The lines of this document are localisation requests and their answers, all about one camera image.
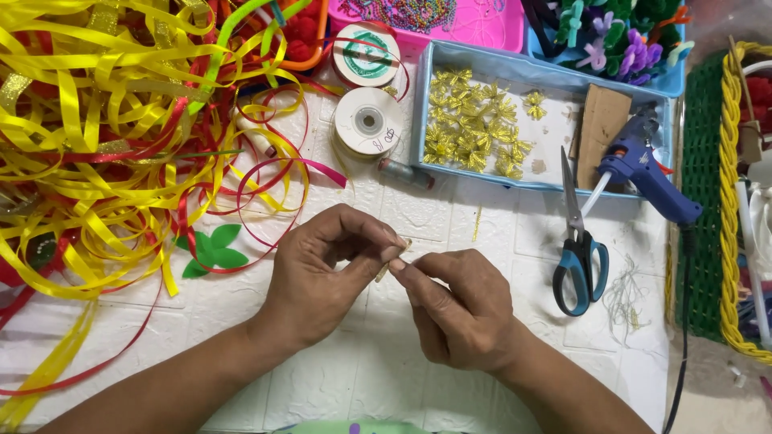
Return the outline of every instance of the orange basket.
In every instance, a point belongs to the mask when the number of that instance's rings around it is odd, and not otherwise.
[[[284,10],[288,5],[292,5],[297,0],[279,0],[279,6]],[[317,39],[324,38],[324,32],[327,30],[327,6],[329,0],[322,0],[321,7],[319,8],[319,19],[317,20],[319,28],[317,29]],[[292,71],[305,71],[314,68],[320,60],[322,60],[322,51],[324,49],[324,42],[317,42],[313,47],[313,55],[305,62],[293,62],[292,60],[282,60],[279,64],[279,68],[283,70]]]

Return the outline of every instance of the pink container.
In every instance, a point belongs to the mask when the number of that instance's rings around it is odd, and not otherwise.
[[[330,31],[333,34],[352,22],[361,21],[359,15],[350,17],[345,11],[338,10],[340,4],[345,2],[346,0],[330,0],[327,14],[330,16]],[[494,3],[499,7],[503,5],[503,10],[496,11]],[[523,48],[523,20],[523,5],[520,0],[456,0],[455,19],[450,32],[445,32],[441,26],[433,28],[428,35],[403,29],[394,30],[397,31],[400,50],[403,56],[408,58],[421,54],[432,39],[464,42],[518,53]]]

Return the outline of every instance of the white table surface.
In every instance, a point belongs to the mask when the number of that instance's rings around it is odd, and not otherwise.
[[[408,64],[408,71],[415,77],[415,65]],[[401,102],[408,131],[391,155],[403,162],[408,159],[414,92],[411,89]],[[306,99],[311,116],[303,156],[340,170],[329,143],[336,102],[310,94]],[[552,117],[542,122],[566,122],[558,111],[553,110]],[[303,125],[304,118],[300,110],[273,125],[298,144],[303,135],[298,125]],[[530,122],[522,111],[519,118],[521,124]],[[563,135],[544,134],[537,146],[544,148],[542,153],[549,150],[557,154]],[[478,249],[510,280],[514,312],[522,322],[617,393],[656,432],[661,429],[669,349],[663,320],[666,236],[665,221],[650,204],[602,198],[585,219],[585,227],[609,249],[611,272],[605,297],[611,291],[611,281],[625,268],[625,255],[641,270],[635,279],[645,296],[635,308],[640,323],[649,325],[631,331],[622,345],[618,341],[624,330],[612,330],[603,303],[593,304],[582,317],[569,318],[553,299],[551,277],[566,236],[562,194],[506,189],[439,174],[435,174],[433,191],[424,192],[381,177],[374,164],[345,161],[355,190],[351,183],[341,190],[320,175],[313,176],[299,222],[345,202],[390,224],[401,236],[412,238],[413,246],[403,256],[407,260],[428,252]],[[243,168],[251,165],[247,158],[241,163]],[[294,182],[288,203],[297,203],[300,191]],[[479,206],[479,234],[473,242]],[[257,204],[250,207],[261,209]],[[290,222],[284,215],[249,215],[249,227],[267,239],[275,239]],[[211,233],[224,222],[238,219],[207,215],[194,227]],[[244,230],[235,243],[250,259],[261,251]],[[27,428],[45,424],[114,382],[245,320],[259,309],[268,289],[271,255],[241,273],[183,280],[181,273],[190,258],[189,253],[175,250],[171,261],[180,293],[174,298],[162,294],[147,330],[134,346],[92,378],[48,394],[26,419]],[[159,279],[156,275],[101,297],[93,328],[62,378],[123,348],[144,320]],[[81,306],[41,294],[32,298],[0,333],[3,387],[20,384],[70,327]],[[204,429],[259,432],[305,419],[367,417],[405,420],[429,431],[539,431],[525,406],[492,378],[425,360],[405,291],[389,275],[363,292],[340,328],[325,341],[238,393]]]

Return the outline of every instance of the hand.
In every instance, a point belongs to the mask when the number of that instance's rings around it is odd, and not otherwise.
[[[477,250],[429,253],[412,265],[394,259],[389,270],[408,292],[421,349],[434,363],[493,373],[530,333],[512,315],[509,282]]]
[[[325,209],[279,241],[268,296],[249,333],[271,333],[291,351],[316,344],[405,246],[372,215],[344,204]],[[350,263],[335,271],[343,259]]]

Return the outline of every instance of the ribbon spool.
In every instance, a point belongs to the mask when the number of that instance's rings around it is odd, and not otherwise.
[[[340,98],[334,141],[354,158],[374,160],[399,142],[404,123],[402,110],[391,95],[360,87]]]
[[[371,22],[357,22],[344,27],[337,37],[358,39],[386,50],[357,42],[336,41],[333,44],[333,68],[348,86],[385,86],[397,75],[401,56],[399,46],[386,29]]]

